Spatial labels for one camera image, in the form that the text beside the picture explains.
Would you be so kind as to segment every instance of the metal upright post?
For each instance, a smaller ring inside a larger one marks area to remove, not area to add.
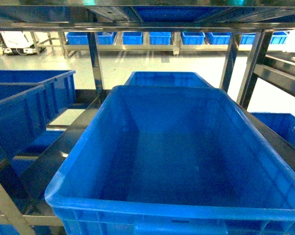
[[[243,82],[237,97],[237,103],[247,109],[251,95],[254,91],[258,76],[254,73],[256,64],[262,64],[266,57],[268,46],[272,37],[272,32],[262,31],[256,33],[250,55],[247,60]]]
[[[35,34],[34,34],[34,32],[32,32],[32,31],[31,31],[30,33],[31,33],[31,37],[32,37],[32,40],[33,40],[34,48],[36,49],[36,53],[37,53],[38,55],[40,55],[40,49],[37,47]]]
[[[17,206],[1,184],[0,211],[6,216],[6,218],[20,233],[20,235],[35,235],[35,232],[31,229],[30,225],[23,218],[23,215],[20,213]]]
[[[62,34],[62,32],[58,31],[58,39],[59,39],[59,42],[60,42],[61,51],[63,52],[63,55],[65,56],[64,41],[63,41],[63,38],[62,38],[61,34]]]
[[[88,41],[89,41],[89,48],[90,48],[90,55],[91,55],[91,63],[93,69],[93,76],[95,80],[95,87],[97,94],[100,95],[101,100],[104,101],[104,92],[103,92],[103,81],[102,81],[102,73],[100,68],[100,57],[99,51],[97,48],[97,41],[96,35],[94,32],[88,33]]]
[[[180,53],[180,32],[173,33],[173,55],[179,55]]]
[[[236,60],[237,51],[240,46],[242,35],[231,33],[230,43],[227,47],[226,60],[224,65],[224,70],[222,72],[222,77],[220,81],[219,88],[228,91],[230,86],[230,81],[233,73],[233,68]]]

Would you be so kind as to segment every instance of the blue bin rim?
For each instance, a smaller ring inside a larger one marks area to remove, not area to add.
[[[99,33],[109,33],[109,35],[98,35]],[[98,37],[111,37],[115,34],[116,32],[97,32],[96,35]]]
[[[87,32],[68,32],[66,37],[85,37],[87,36]]]
[[[208,34],[212,35],[212,36],[217,36],[217,37],[230,37],[231,33],[225,32],[225,35],[215,35],[216,33],[222,33],[222,32],[210,32]]]
[[[185,33],[199,33],[199,35],[185,35]],[[186,31],[182,32],[182,35],[184,37],[204,37],[205,36],[203,32],[186,32]]]
[[[185,88],[185,87],[141,87],[141,86],[116,86],[108,94],[106,100],[99,108],[96,117],[94,118],[81,138],[74,146],[68,157],[65,159],[61,167],[58,169],[49,185],[45,190],[45,200],[53,208],[60,209],[74,209],[85,211],[101,211],[101,212],[115,212],[125,214],[141,214],[161,217],[177,217],[177,218],[197,218],[197,219],[232,219],[232,220],[274,220],[274,221],[292,221],[295,222],[295,210],[293,209],[266,209],[266,208],[238,208],[238,207],[213,207],[213,206],[187,206],[187,205],[170,205],[170,204],[153,204],[140,202],[125,202],[125,201],[111,201],[89,198],[73,198],[62,196],[59,191],[65,180],[65,176],[74,166],[77,156],[81,153],[86,142],[85,139],[94,130],[94,127],[100,120],[100,116],[106,109],[106,101],[110,100],[119,90],[140,90],[150,89],[151,91],[159,92],[161,90],[174,90],[177,94],[187,93],[188,91],[195,91],[197,89],[200,94],[201,91],[210,91],[216,95],[223,95],[229,102],[229,105],[235,109],[237,114],[246,122],[255,136],[257,136],[262,145],[265,146],[266,152],[271,157],[275,164],[279,164],[279,170],[288,178],[295,187],[295,172],[286,164],[286,162],[278,155],[268,141],[259,133],[259,131],[252,125],[250,120],[243,114],[240,108],[231,100],[226,92],[217,88]]]
[[[125,35],[125,33],[140,33],[140,35]],[[126,37],[142,37],[143,33],[142,32],[123,32],[122,36],[126,36]]]
[[[150,72],[156,72],[156,73],[192,73],[194,75],[196,75],[202,82],[204,82],[208,87],[211,87],[213,88],[213,86],[211,86],[205,79],[203,79],[201,76],[199,76],[198,73],[196,72],[185,72],[185,71],[135,71],[135,72],[132,72],[130,77],[128,78],[128,80],[125,82],[125,86],[129,85],[130,84],[130,81],[131,79],[135,76],[136,73],[150,73]]]
[[[273,36],[287,37],[289,34],[285,31],[273,32]]]
[[[164,33],[165,35],[153,35],[154,33]],[[171,32],[149,32],[150,37],[171,37]]]
[[[15,86],[15,84],[12,83],[0,83],[0,86]],[[11,105],[15,102],[19,102],[21,99],[24,99],[25,96],[30,96],[32,94],[36,94],[38,92],[44,91],[45,90],[45,86],[44,85],[29,85],[29,86],[34,86],[33,88],[30,88],[28,90],[25,90],[23,92],[20,92],[18,94],[14,94],[12,96],[9,96],[5,99],[0,100],[0,110],[3,109],[4,107]]]
[[[62,79],[62,78],[65,78],[65,77],[68,77],[70,75],[73,75],[76,73],[75,70],[19,70],[19,71],[22,71],[24,73],[27,73],[27,72],[37,72],[37,71],[58,71],[58,72],[63,72],[59,75],[56,75],[56,76],[53,76],[53,77],[50,77],[46,80],[43,80],[41,82],[15,82],[15,83],[12,83],[12,82],[0,82],[0,84],[15,84],[15,85],[39,85],[39,84],[46,84],[46,83],[52,83],[54,81],[57,81],[58,79]]]

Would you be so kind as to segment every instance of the row of blue bins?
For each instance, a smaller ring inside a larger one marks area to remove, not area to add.
[[[97,38],[100,45],[113,44],[116,32],[98,32]],[[203,32],[182,32],[182,41],[184,45],[201,45],[204,44],[205,34]],[[227,45],[230,42],[230,33],[206,33],[210,44]],[[288,37],[287,32],[273,33],[270,44],[284,44]],[[70,32],[67,34],[70,45],[87,45],[88,38],[83,32]],[[243,34],[241,44],[252,44],[255,34]],[[171,42],[171,32],[150,32],[151,45],[169,45]],[[142,32],[124,32],[123,44],[141,45],[143,44]]]
[[[71,235],[295,234],[295,173],[191,72],[113,88],[45,200]]]
[[[46,125],[75,102],[73,70],[0,70],[0,162],[7,157],[21,175],[62,132]],[[46,226],[34,226],[38,235],[50,235]],[[0,225],[0,235],[18,235],[11,225]]]

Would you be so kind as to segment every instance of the blue plastic crate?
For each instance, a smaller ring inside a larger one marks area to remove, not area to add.
[[[124,32],[123,44],[124,45],[142,45],[143,33],[142,32]]]
[[[49,123],[75,102],[74,70],[0,70],[0,83],[44,85],[44,111]]]
[[[194,22],[228,10],[228,7],[140,6],[135,10],[144,22]]]
[[[36,235],[51,235],[51,230],[48,226],[34,226],[33,230]],[[19,235],[12,225],[0,225],[0,235]]]
[[[149,42],[151,45],[169,45],[171,32],[150,32]]]
[[[288,38],[286,32],[274,32],[270,44],[285,44],[285,40]]]
[[[133,72],[125,85],[162,87],[212,87],[195,72]]]
[[[45,200],[71,235],[295,234],[295,173],[214,88],[115,87]]]
[[[202,32],[182,32],[184,45],[201,45],[204,43],[205,34]]]
[[[242,34],[241,44],[253,44],[255,39],[254,33]]]
[[[69,45],[87,45],[89,44],[86,32],[69,32],[66,35]]]
[[[295,147],[295,117],[292,114],[252,113]]]
[[[44,86],[0,85],[0,145],[9,159],[46,130]]]
[[[230,42],[231,33],[207,33],[210,44],[226,45]]]
[[[98,32],[97,38],[100,45],[111,45],[113,44],[114,37],[116,32]]]

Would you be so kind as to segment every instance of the metal rack frame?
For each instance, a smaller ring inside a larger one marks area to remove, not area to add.
[[[85,46],[84,49],[90,50],[96,91],[76,92],[77,99],[80,102],[89,103],[90,100],[94,100],[95,95],[96,98],[77,118],[77,120],[71,126],[67,127],[64,134],[19,177],[19,180],[22,182],[27,193],[32,199],[34,199],[34,201],[44,192],[50,179],[63,162],[64,157],[73,148],[97,112],[101,102],[105,99],[107,92],[109,92],[103,90],[102,86],[99,50],[115,50],[113,47],[118,48],[118,50],[124,50],[127,48],[126,46],[118,44],[120,34],[116,37],[114,45],[108,47],[97,45],[95,32],[98,31],[170,31],[175,32],[174,41],[177,44],[181,41],[179,32],[185,30],[232,32],[230,43],[226,46],[227,55],[220,83],[220,88],[225,91],[228,90],[230,85],[233,67],[239,50],[241,34],[256,32],[237,103],[242,106],[242,110],[255,127],[295,171],[295,148],[246,111],[258,78],[264,79],[295,96],[295,63],[266,56],[266,52],[270,47],[270,39],[274,31],[295,29],[295,21],[284,23],[279,20],[285,16],[292,15],[292,12],[295,13],[295,1],[282,0],[273,3],[273,1],[270,0],[261,2],[251,0],[249,5],[242,7],[239,5],[238,1],[226,0],[224,1],[225,5],[222,7],[229,7],[224,11],[218,12],[216,15],[207,19],[199,19],[196,22],[189,23],[143,22],[139,17],[139,14],[136,12],[135,7],[220,6],[217,6],[216,3],[214,3],[215,1],[212,0],[158,0],[156,2],[150,0],[136,0],[135,5],[131,0],[98,0],[96,1],[96,5],[92,3],[92,1],[87,5],[85,2],[85,0],[64,0],[59,3],[59,1],[54,0],[42,0],[40,1],[40,5],[31,3],[31,1],[23,0],[6,0],[5,3],[0,2],[1,7],[2,5],[5,5],[1,8],[1,12],[13,9],[16,15],[20,14],[20,16],[18,16],[20,19],[18,19],[17,16],[14,16],[17,20],[15,18],[2,19],[0,21],[0,30],[88,32],[89,45]],[[42,12],[42,7],[44,7],[47,12],[53,11],[55,8],[57,9],[59,7],[58,10],[69,9],[69,12],[75,12],[76,14],[60,15],[56,22],[46,19],[44,23],[39,23],[37,20],[31,18],[32,15],[30,12],[38,9]],[[98,20],[99,18],[96,18],[97,15],[101,15],[105,20]],[[63,40],[63,42],[65,41],[63,33],[59,35],[59,38]],[[63,46],[65,53],[66,51],[74,50],[69,47],[69,45]],[[177,50],[175,47],[168,47],[168,49],[173,51]],[[187,48],[186,45],[181,45],[180,49],[195,50],[200,48]],[[41,204],[36,203],[35,205],[46,209],[49,208],[44,202]],[[33,235],[34,231],[31,228],[32,225],[62,225],[61,220],[53,215],[51,211],[41,215],[32,215],[29,213],[31,210],[27,210],[26,213],[22,214],[1,184],[0,211],[3,213],[0,215],[0,224],[12,224],[21,235]]]
[[[48,38],[44,41],[41,41],[39,42],[34,34],[33,31],[30,32],[31,33],[31,37],[32,37],[32,40],[33,40],[33,45],[34,45],[34,48],[36,49],[36,53],[38,55],[41,54],[40,52],[40,49],[39,48],[46,48],[46,47],[51,47],[51,48],[54,48],[54,47],[60,47],[63,54],[65,54],[65,50],[64,50],[64,45],[62,44],[62,40],[61,40],[61,37],[60,37],[60,32],[58,32],[58,38],[55,38],[55,37],[52,37],[50,32],[47,33],[47,36]],[[56,41],[60,41],[60,45],[55,45],[53,44],[53,41],[56,40]]]
[[[151,45],[149,42],[149,32],[143,32],[142,45],[124,45],[122,43],[122,33],[117,32],[113,44],[98,45],[99,51],[172,51],[173,55],[179,55],[180,51],[227,51],[228,45],[212,45],[205,41],[202,45],[184,45],[180,32],[172,32],[170,45]],[[64,32],[59,32],[59,39],[64,49],[65,58],[71,57],[77,51],[89,50],[88,45],[69,45]],[[252,44],[240,45],[239,51],[250,51]],[[284,44],[271,44],[268,51],[282,51]]]

